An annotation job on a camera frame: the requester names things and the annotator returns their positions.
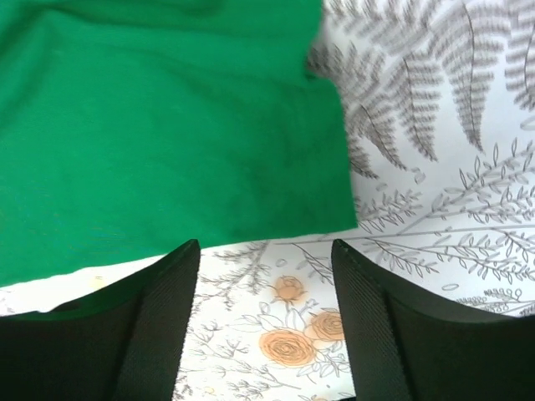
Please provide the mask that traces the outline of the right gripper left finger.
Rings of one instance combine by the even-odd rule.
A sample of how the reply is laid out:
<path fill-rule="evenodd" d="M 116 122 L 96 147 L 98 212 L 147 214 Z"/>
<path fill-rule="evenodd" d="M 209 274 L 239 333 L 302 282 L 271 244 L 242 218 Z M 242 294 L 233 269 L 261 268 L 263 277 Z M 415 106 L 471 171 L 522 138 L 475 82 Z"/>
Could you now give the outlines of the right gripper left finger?
<path fill-rule="evenodd" d="M 1 319 L 3 400 L 170 400 L 201 250 L 159 261 L 50 312 Z"/>

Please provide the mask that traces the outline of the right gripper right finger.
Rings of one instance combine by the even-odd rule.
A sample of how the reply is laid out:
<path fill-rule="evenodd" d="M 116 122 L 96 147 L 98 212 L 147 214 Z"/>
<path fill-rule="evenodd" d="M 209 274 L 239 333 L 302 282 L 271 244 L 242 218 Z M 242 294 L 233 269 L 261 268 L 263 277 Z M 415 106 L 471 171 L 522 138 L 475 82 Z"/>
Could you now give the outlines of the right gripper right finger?
<path fill-rule="evenodd" d="M 358 400 L 532 400 L 534 318 L 453 302 L 334 241 L 334 284 Z"/>

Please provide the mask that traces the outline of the green t shirt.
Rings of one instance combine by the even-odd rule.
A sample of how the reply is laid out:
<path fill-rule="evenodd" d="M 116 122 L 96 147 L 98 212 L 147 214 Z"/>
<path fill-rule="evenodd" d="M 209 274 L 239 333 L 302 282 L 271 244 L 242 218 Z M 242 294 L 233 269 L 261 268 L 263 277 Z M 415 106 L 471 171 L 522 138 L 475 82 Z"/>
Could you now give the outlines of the green t shirt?
<path fill-rule="evenodd" d="M 320 1 L 4 1 L 1 283 L 357 226 Z"/>

